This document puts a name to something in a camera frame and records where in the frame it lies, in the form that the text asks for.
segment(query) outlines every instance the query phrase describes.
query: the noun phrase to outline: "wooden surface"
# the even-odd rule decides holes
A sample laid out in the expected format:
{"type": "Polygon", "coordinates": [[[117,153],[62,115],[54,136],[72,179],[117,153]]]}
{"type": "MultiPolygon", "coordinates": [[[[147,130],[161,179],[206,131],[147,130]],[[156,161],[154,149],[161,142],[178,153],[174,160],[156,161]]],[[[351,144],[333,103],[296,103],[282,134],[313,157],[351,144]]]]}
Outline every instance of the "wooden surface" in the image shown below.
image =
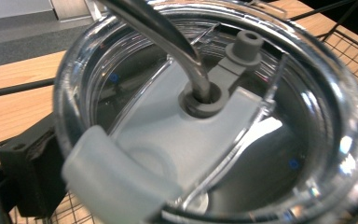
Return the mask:
{"type": "MultiPolygon", "coordinates": [[[[297,0],[272,3],[287,10],[287,18],[310,11],[297,0]]],[[[297,21],[313,35],[321,35],[335,24],[322,14],[297,21]]],[[[340,27],[340,31],[354,37],[358,35],[340,27]]],[[[0,66],[0,88],[54,77],[64,52],[0,66]]],[[[15,136],[41,120],[52,109],[52,87],[0,97],[0,141],[15,136]]]]}

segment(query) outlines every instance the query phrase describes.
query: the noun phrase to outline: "gray rubber stopper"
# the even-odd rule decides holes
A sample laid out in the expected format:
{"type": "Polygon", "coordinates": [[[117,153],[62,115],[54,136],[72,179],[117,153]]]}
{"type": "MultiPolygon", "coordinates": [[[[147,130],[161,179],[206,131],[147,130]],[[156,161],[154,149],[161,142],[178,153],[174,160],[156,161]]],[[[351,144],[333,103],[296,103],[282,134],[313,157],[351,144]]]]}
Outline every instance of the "gray rubber stopper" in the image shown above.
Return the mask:
{"type": "Polygon", "coordinates": [[[255,70],[261,62],[259,52],[262,45],[261,35],[242,30],[237,34],[235,42],[226,47],[226,55],[232,62],[245,66],[247,70],[255,70]]]}

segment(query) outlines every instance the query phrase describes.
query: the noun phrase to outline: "gray plastic handle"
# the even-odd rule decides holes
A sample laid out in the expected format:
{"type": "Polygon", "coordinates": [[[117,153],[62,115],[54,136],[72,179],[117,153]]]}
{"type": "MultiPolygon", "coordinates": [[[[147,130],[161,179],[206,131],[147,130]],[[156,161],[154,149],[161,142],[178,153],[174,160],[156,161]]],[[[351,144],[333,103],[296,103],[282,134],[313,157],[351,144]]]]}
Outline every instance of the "gray plastic handle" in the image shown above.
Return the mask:
{"type": "Polygon", "coordinates": [[[115,147],[100,126],[89,128],[62,169],[68,188],[104,223],[134,224],[182,194],[115,147]]]}

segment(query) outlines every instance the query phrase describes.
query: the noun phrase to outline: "plastic container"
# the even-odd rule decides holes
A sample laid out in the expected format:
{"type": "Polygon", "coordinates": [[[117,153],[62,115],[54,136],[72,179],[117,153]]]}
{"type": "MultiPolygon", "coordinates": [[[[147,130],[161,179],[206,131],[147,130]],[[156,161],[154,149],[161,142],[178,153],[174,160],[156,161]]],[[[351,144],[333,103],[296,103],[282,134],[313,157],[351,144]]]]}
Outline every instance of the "plastic container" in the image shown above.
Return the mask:
{"type": "MultiPolygon", "coordinates": [[[[163,223],[334,223],[350,217],[358,207],[358,86],[344,64],[301,27],[244,3],[149,3],[190,41],[208,31],[194,44],[207,71],[225,57],[225,47],[235,41],[240,30],[261,35],[261,65],[236,82],[260,98],[268,91],[279,60],[288,55],[273,98],[275,106],[263,118],[279,121],[279,127],[266,133],[262,130],[269,125],[251,128],[246,134],[259,136],[236,154],[236,162],[224,175],[203,186],[191,206],[180,202],[202,181],[196,181],[194,188],[178,190],[183,194],[176,200],[167,198],[149,219],[163,223]]],[[[92,25],[67,51],[57,75],[54,114],[62,153],[69,156],[94,125],[103,127],[107,136],[115,136],[131,107],[143,99],[146,87],[158,80],[158,70],[169,67],[169,60],[163,49],[115,16],[92,25]]],[[[241,121],[243,116],[234,119],[241,121]]],[[[235,139],[232,146],[240,143],[235,139]]],[[[123,153],[136,160],[129,151],[123,153]]],[[[89,162],[92,166],[98,159],[89,158],[89,162]]],[[[81,178],[92,167],[78,169],[81,178]]],[[[91,212],[107,220],[98,201],[88,204],[92,199],[77,196],[91,212]]]]}

